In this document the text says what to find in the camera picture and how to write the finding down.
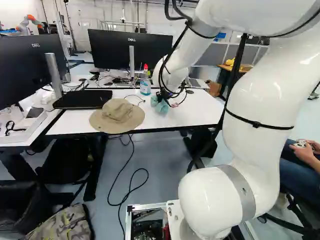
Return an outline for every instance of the hand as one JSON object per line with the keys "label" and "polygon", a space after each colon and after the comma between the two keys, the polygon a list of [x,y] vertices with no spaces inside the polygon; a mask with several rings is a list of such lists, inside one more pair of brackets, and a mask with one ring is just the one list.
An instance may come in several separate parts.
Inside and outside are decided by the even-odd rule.
{"label": "hand", "polygon": [[314,154],[320,154],[320,143],[312,140],[305,140],[308,144],[310,144],[314,148]]}
{"label": "hand", "polygon": [[316,160],[313,149],[309,143],[306,144],[306,147],[297,147],[294,145],[289,145],[289,147],[294,151],[294,154],[301,161],[305,162],[308,165],[312,165]]}

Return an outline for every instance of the computer monitor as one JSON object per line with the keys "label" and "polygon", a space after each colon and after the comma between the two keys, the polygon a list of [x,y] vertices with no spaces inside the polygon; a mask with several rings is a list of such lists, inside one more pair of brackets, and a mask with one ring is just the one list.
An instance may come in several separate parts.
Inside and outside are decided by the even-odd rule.
{"label": "computer monitor", "polygon": [[0,110],[51,82],[45,53],[54,53],[61,79],[68,67],[58,34],[0,37]]}
{"label": "computer monitor", "polygon": [[134,46],[134,68],[154,69],[172,48],[173,36],[88,29],[94,66],[100,69],[128,69],[129,46]]}

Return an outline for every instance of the laptop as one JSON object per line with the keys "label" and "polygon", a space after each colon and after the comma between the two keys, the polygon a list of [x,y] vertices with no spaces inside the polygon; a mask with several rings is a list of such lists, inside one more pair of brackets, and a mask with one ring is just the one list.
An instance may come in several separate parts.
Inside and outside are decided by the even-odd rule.
{"label": "laptop", "polygon": [[102,109],[112,98],[111,90],[80,90],[69,91],[53,103],[55,109]]}

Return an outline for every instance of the plastic bottle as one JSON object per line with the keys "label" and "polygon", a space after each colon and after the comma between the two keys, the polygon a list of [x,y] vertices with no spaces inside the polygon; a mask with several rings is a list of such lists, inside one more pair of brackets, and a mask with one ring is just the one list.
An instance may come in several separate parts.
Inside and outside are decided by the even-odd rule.
{"label": "plastic bottle", "polygon": [[147,95],[151,94],[151,83],[150,83],[150,80],[148,79],[148,65],[147,64],[144,64],[143,71],[144,71],[145,78],[140,79],[140,93],[142,95],[147,96]]}

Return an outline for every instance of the teal object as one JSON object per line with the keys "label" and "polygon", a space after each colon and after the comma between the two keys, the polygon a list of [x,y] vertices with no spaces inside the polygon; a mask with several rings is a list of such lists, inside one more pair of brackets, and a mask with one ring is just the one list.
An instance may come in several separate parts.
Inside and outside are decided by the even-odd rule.
{"label": "teal object", "polygon": [[166,103],[166,101],[162,100],[161,102],[158,103],[158,105],[155,107],[155,110],[162,114],[166,115],[169,112],[169,105]]}
{"label": "teal object", "polygon": [[155,106],[158,105],[158,98],[157,98],[156,95],[151,97],[151,102],[150,103],[151,103],[151,107],[155,107]]}

